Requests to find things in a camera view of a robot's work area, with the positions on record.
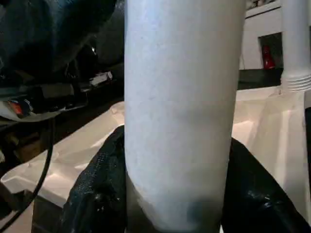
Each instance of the wire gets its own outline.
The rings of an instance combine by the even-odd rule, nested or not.
[[[42,170],[41,177],[38,181],[37,186],[35,187],[32,195],[30,196],[30,199],[24,203],[22,208],[15,213],[15,215],[5,223],[5,225],[0,229],[0,233],[3,233],[5,230],[7,230],[18,218],[19,216],[30,206],[30,204],[34,201],[34,199],[38,196],[39,190],[42,187],[42,184],[48,174],[48,170],[51,163],[51,158],[53,154],[53,145],[54,145],[54,134],[55,134],[55,119],[52,118],[49,120],[49,128],[50,128],[50,136],[49,136],[49,148],[47,153],[47,158],[45,160],[45,164]]]

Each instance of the white pole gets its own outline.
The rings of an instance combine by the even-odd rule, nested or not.
[[[311,52],[307,0],[282,0],[282,86],[299,91],[311,88]]]
[[[245,0],[129,0],[125,156],[161,231],[219,232]]]

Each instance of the black fabric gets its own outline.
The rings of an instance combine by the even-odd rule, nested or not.
[[[0,0],[0,5],[6,6],[9,2],[10,0]]]
[[[117,128],[80,174],[60,220],[59,233],[124,233],[124,127]]]
[[[122,126],[79,176],[64,206],[58,232],[123,233],[125,200]],[[231,143],[222,225],[225,233],[311,233],[274,178],[235,139]]]
[[[2,197],[0,197],[0,206],[0,220],[2,220],[12,212],[12,209]]]
[[[96,35],[96,51],[100,64],[112,66],[124,57],[124,0],[118,0],[111,18]]]
[[[311,187],[311,108],[305,110],[306,138],[308,152],[309,187]]]
[[[0,21],[0,68],[46,79],[72,61],[116,0],[10,0]]]
[[[225,233],[310,233],[275,179],[232,139],[222,225]]]

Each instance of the red fire extinguisher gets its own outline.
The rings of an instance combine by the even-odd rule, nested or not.
[[[264,69],[274,69],[276,67],[276,63],[271,56],[270,47],[267,45],[262,48],[262,58]]]

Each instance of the white column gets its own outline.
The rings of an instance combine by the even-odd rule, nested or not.
[[[283,60],[282,86],[299,91],[311,88],[311,52],[307,0],[282,0]]]
[[[245,0],[129,0],[125,156],[161,231],[219,232]]]

